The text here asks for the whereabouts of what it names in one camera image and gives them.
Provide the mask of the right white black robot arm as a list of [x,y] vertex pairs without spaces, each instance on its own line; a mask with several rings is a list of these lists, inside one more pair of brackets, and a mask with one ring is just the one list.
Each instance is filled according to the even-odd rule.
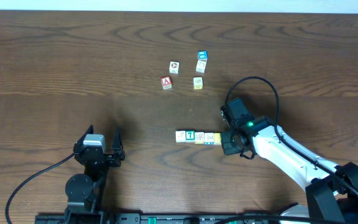
[[263,221],[275,223],[358,223],[358,166],[343,166],[313,152],[277,126],[270,118],[240,112],[225,113],[229,130],[221,133],[226,155],[250,159],[260,156],[281,169],[306,194],[307,204],[291,205]]

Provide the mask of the blue sided wooden block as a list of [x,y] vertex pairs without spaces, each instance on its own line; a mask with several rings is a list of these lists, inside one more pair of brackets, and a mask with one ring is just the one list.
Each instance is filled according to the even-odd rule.
[[214,133],[204,133],[204,144],[214,144]]

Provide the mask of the yellow top wooden block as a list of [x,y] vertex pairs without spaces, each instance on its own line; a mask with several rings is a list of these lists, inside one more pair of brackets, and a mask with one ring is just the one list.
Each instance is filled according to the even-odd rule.
[[220,133],[214,133],[214,144],[221,144],[221,134]]

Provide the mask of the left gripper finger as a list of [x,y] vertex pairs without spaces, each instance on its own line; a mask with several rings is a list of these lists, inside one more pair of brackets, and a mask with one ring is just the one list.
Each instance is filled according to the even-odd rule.
[[114,133],[114,139],[112,142],[112,150],[113,150],[114,154],[122,154],[124,152],[119,128],[116,128],[115,133]]
[[83,144],[83,141],[85,140],[85,137],[88,135],[88,134],[93,134],[94,133],[94,127],[93,125],[91,124],[88,129],[85,131],[84,135],[82,135],[82,137],[79,138],[79,140],[77,140],[76,144]]

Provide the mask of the green number 7 block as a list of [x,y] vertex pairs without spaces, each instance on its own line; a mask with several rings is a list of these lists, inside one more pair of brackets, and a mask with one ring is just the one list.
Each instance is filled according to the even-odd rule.
[[185,131],[185,142],[195,142],[195,131],[186,130]]

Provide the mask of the gift picture wooden block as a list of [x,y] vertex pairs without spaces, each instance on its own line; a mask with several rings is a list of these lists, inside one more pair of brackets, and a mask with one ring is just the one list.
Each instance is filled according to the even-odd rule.
[[195,144],[204,144],[204,132],[195,132]]

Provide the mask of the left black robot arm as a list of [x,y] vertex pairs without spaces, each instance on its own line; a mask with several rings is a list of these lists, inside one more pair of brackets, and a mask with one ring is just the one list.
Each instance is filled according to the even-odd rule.
[[85,167],[82,174],[69,178],[65,186],[68,197],[63,223],[112,223],[114,216],[101,208],[107,175],[112,167],[120,167],[126,154],[120,130],[116,129],[112,153],[106,152],[102,134],[95,134],[91,125],[73,147],[74,159]]

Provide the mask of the plain front wooden block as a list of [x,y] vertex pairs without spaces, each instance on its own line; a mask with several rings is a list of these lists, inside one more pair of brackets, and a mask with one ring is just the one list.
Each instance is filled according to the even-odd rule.
[[186,142],[186,131],[175,131],[175,140],[177,143]]

